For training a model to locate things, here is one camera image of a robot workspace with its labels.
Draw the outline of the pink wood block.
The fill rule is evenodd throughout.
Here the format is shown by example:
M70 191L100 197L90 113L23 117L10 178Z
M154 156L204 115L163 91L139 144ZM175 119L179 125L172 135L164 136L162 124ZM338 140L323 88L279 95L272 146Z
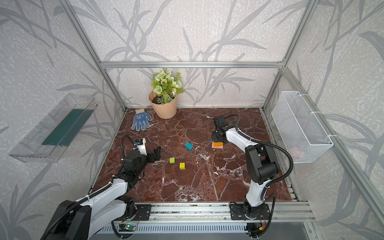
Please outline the pink wood block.
M224 148L224 146L222 146L222 147L214 147L213 143L212 143L212 149L223 149L223 148Z

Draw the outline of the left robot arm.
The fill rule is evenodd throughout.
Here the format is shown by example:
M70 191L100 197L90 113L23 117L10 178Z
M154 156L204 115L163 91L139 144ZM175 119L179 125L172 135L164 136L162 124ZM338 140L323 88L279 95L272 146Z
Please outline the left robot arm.
M149 163L159 161L161 147L142 155L138 149L124 159L119 173L104 187L76 201L66 200L56 209L42 235L43 240L88 240L106 224L132 218L134 201L126 193L134 188Z

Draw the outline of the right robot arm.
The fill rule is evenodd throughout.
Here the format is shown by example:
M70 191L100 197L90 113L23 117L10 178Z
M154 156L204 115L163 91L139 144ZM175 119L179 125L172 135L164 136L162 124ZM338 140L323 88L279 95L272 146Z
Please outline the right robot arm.
M242 132L237 124L229 125L226 119L224 116L214 118L215 130L212 131L212 140L214 143L232 143L242 150L251 178L244 202L229 204L231 220L271 220L276 197L266 197L267 190L290 175L294 166L293 158L284 148L252 138ZM285 154L290 162L289 169L280 177L277 177L280 165L275 150Z

